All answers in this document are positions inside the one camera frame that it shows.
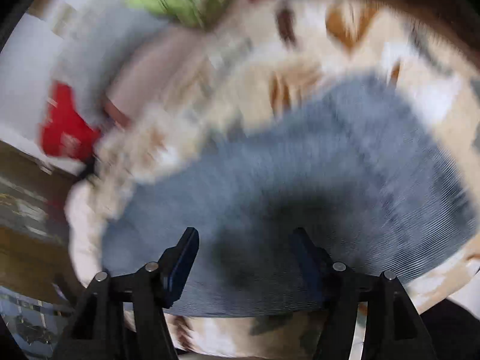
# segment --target patterned tablecloth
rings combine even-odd
[[[99,177],[72,190],[70,255],[87,284],[100,270],[101,235],[118,218],[134,184],[166,177],[198,158],[207,142],[239,128],[259,131],[313,90],[374,71],[402,91],[418,118],[457,162],[472,203],[480,205],[480,76],[448,40],[411,16],[371,0],[261,0],[199,45],[169,90],[137,123],[107,135]],[[480,267],[480,235],[443,264],[408,283],[419,312],[464,286]],[[359,358],[360,306],[351,358]],[[257,318],[167,315],[177,347],[228,357],[271,359],[313,354],[326,313]],[[133,316],[126,313],[133,324]]]

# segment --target silver screw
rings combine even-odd
[[[347,269],[347,267],[345,266],[344,263],[342,262],[335,262],[333,265],[332,265],[333,269],[335,269],[337,272],[343,272],[345,271],[345,269]]]
[[[158,264],[156,262],[149,262],[145,265],[145,269],[147,269],[148,272],[153,272],[157,268]]]
[[[107,277],[108,277],[107,273],[104,271],[101,271],[95,275],[95,280],[104,281]]]
[[[395,274],[394,271],[390,271],[390,269],[387,269],[386,271],[383,272],[383,276],[385,276],[385,278],[387,280],[393,280],[397,277],[397,275]]]

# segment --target red patch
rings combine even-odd
[[[92,156],[98,138],[100,129],[90,128],[75,111],[71,87],[55,82],[41,130],[41,146],[45,154],[85,161]]]

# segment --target gray fabric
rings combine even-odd
[[[349,79],[266,132],[139,186],[103,239],[113,275],[157,260],[184,229],[200,250],[169,313],[255,316],[311,310],[287,242],[304,227],[333,260],[414,279],[474,235],[454,166],[375,78]]]
[[[102,93],[131,54],[168,25],[167,18],[118,5],[103,12],[88,36],[78,42],[69,55],[66,84],[72,86],[76,110],[87,124],[98,126],[104,121]]]

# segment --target red object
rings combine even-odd
[[[92,156],[93,145],[98,138],[100,129],[90,128],[75,111],[72,88],[56,81],[52,85],[41,131],[41,146],[45,154],[85,161]]]

